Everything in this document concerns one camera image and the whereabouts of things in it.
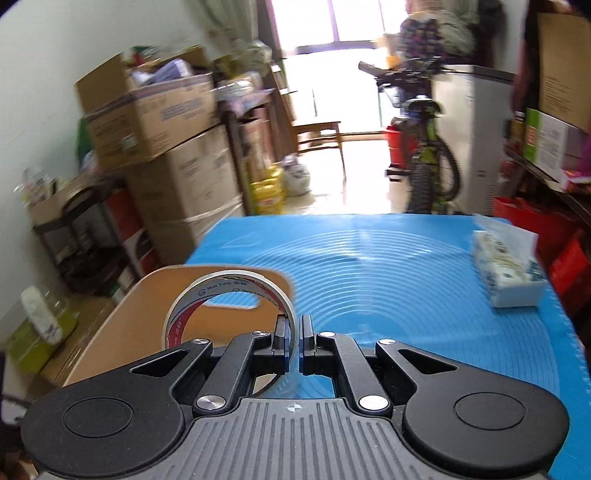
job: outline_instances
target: white refrigerator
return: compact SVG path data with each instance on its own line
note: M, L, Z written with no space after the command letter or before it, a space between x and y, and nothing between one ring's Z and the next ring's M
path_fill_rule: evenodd
M448 66L438 75L433 98L443 107L439 136L456 157L462 188L452 202L456 211L492 214L504 159L504 122L513 117L513 74L474 65Z

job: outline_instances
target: curtain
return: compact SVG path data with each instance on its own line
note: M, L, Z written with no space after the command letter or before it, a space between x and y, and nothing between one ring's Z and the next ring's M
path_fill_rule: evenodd
M256 0L189 0L214 45L243 72L266 74L271 50L258 40Z

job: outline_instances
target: red bucket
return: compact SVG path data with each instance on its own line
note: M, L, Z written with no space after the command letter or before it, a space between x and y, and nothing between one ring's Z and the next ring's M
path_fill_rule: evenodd
M392 126L386 127L382 130L384 138L388 141L388 148L390 149L390 165L398 168L407 168L406 159L402 151L402 139L404 134L396 130ZM408 140L408 151L412 152L418 147L418 141L414 137L410 137Z

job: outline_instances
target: tiled floor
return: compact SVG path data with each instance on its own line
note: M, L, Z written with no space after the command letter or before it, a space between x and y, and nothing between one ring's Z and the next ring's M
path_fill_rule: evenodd
M390 182L384 170L390 165L388 144L382 140L351 141L343 146L347 183L343 185L338 150L320 150L301 156L310 170L311 192L285 201L286 213L402 213L408 187Z

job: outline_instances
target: white wall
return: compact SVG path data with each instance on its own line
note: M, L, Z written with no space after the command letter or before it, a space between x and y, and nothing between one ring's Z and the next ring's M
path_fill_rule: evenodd
M20 0L0 18L0 318L56 279L12 190L26 167L76 174L74 83L133 45L184 38L207 46L185 0Z
M504 4L505 24L493 40L495 68L517 73L519 47L523 39L523 26L529 0L504 0Z

